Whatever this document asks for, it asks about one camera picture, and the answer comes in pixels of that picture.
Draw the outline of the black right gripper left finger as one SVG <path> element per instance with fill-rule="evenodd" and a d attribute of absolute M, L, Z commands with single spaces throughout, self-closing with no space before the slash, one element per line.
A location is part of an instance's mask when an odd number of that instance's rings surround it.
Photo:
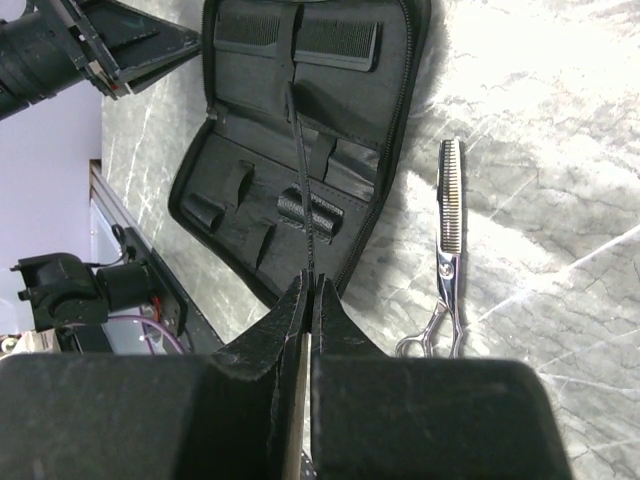
<path fill-rule="evenodd" d="M 5 479 L 296 479 L 308 276 L 209 355 L 1 363 Z"/>

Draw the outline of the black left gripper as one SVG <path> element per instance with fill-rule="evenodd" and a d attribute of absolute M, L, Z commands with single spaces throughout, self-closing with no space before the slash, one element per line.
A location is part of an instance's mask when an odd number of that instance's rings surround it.
<path fill-rule="evenodd" d="M 200 34 L 120 1 L 30 1 L 1 21 L 1 118 L 84 80 L 116 99 L 200 53 Z"/>

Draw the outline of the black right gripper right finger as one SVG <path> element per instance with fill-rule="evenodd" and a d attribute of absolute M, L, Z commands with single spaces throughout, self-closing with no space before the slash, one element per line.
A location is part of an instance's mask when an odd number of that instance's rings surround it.
<path fill-rule="evenodd" d="M 568 479 L 545 389 L 512 360 L 394 358 L 320 278 L 311 447 L 322 479 Z"/>

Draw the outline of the black handled razor comb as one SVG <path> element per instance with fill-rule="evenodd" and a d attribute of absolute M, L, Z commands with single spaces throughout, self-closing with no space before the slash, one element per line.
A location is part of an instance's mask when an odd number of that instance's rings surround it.
<path fill-rule="evenodd" d="M 305 227 L 307 256 L 308 256 L 308 272 L 311 278 L 315 277 L 315 243 L 313 231 L 313 211 L 312 197 L 309 183 L 309 172 L 306 160 L 306 151 L 302 134 L 301 123 L 298 119 L 298 113 L 295 105 L 293 83 L 288 82 L 286 89 L 287 109 L 290 118 L 293 139 L 295 142 L 296 155 L 298 160 L 299 185 L 301 192 L 301 202 L 303 209 L 303 225 Z"/>

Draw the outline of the black zipper tool case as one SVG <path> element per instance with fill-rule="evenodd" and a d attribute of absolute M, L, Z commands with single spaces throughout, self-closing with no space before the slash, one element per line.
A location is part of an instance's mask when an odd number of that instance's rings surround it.
<path fill-rule="evenodd" d="M 312 197 L 315 270 L 343 291 L 391 189 L 429 29 L 427 1 L 208 1 L 207 116 L 176 173 L 172 218 L 267 306 L 308 264 L 285 89 L 293 83 Z M 215 48 L 218 15 L 276 15 L 274 58 Z M 377 22 L 374 69 L 294 60 L 304 19 Z"/>

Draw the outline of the black straight comb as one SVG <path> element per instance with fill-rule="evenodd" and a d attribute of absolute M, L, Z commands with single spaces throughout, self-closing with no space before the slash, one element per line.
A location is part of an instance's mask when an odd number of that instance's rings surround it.
<path fill-rule="evenodd" d="M 377 61 L 382 27 L 377 22 L 304 19 L 294 34 L 298 63 L 369 72 Z M 274 58 L 280 36 L 276 15 L 218 15 L 213 44 L 216 49 Z"/>

